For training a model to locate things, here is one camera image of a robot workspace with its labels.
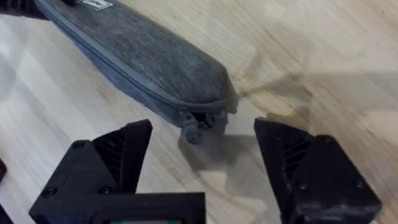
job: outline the black object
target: black object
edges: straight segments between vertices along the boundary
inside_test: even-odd
[[[4,178],[7,173],[7,167],[0,159],[0,182]],[[0,223],[1,224],[13,224],[10,217],[8,216],[7,212],[4,210],[2,205],[0,204]]]
[[[151,132],[143,120],[74,142],[29,215],[39,224],[204,224],[204,193],[135,194]]]
[[[26,16],[47,20],[47,18],[37,9],[34,0],[0,0],[0,14]]]
[[[331,136],[285,124],[254,123],[283,224],[365,224],[381,202]]]

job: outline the wooden table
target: wooden table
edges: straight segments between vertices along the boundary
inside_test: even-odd
[[[0,202],[15,223],[70,143],[154,126],[139,192],[205,191],[208,223],[280,223],[256,116],[332,134],[398,220],[398,3],[121,0],[223,63],[239,94],[226,135],[201,146],[113,87],[47,21],[0,16]]]

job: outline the screw hole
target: screw hole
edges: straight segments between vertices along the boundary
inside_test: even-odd
[[[304,182],[299,182],[297,184],[297,188],[301,192],[307,192],[308,191],[308,185],[306,183],[304,183]]]
[[[47,187],[46,189],[43,190],[42,192],[42,197],[43,198],[50,198],[54,196],[58,191],[58,188],[56,187]]]
[[[110,194],[110,193],[112,193],[112,187],[108,187],[108,186],[102,187],[98,190],[98,193],[99,194]]]
[[[72,148],[74,149],[81,149],[85,145],[84,141],[75,141],[72,143]]]

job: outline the label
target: label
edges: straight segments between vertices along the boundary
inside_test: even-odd
[[[97,11],[113,6],[112,3],[104,0],[82,0],[80,2],[95,8]]]

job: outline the ribbed surface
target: ribbed surface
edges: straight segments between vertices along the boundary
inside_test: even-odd
[[[294,144],[284,147],[284,172],[288,180],[294,176],[295,171],[299,168],[299,165],[306,155],[307,149],[310,145],[311,142],[308,139],[303,138]]]
[[[124,153],[124,135],[121,132],[109,133],[94,141],[94,147],[109,169],[115,181],[120,179]]]

